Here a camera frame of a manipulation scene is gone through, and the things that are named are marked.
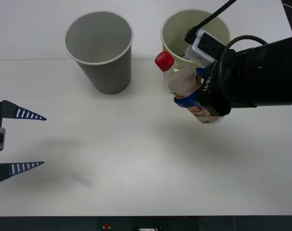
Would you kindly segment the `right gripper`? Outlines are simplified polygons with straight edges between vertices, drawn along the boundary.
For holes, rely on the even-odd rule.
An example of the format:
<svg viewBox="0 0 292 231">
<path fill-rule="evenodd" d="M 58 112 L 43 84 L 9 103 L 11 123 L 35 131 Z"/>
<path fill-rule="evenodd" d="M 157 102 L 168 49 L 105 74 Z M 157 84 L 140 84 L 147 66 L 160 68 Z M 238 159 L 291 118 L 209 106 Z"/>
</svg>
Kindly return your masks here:
<svg viewBox="0 0 292 231">
<path fill-rule="evenodd" d="M 185 98 L 174 97 L 174 102 L 182 108 L 198 106 L 206 108 L 212 116 L 225 116 L 234 108 L 240 108 L 240 77 L 238 56 L 234 51 L 225 54 L 221 82 L 219 84 L 218 62 L 204 68 L 197 68 L 197 74 L 203 79 L 200 91 Z"/>
</svg>

